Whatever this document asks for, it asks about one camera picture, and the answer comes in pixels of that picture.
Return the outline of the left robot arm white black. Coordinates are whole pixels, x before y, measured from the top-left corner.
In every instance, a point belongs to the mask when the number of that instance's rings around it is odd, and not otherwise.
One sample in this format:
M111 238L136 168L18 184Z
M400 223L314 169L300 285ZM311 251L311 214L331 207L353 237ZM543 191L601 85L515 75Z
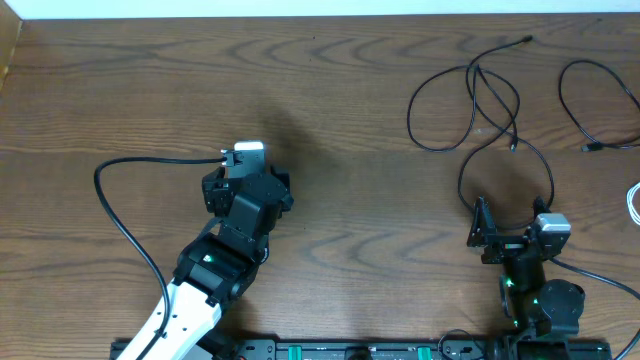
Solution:
M269 256L269 233L293 205L283 168L224 167L202 179L214 217L179 255L160 301L121 359L182 359L253 283Z

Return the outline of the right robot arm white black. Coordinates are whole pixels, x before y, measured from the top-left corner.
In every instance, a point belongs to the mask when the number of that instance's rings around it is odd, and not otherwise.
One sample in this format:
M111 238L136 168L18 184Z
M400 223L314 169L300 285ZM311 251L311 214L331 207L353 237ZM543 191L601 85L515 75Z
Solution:
M502 308L515 326L489 342L485 351L489 359L568 359L568 340L579 333L583 288L562 279L548 280L543 266L561 253L571 225L540 197L533 209L533 223L523 234L505 235L498 231L484 198L474 205L467 246L483 250L484 264L503 267Z

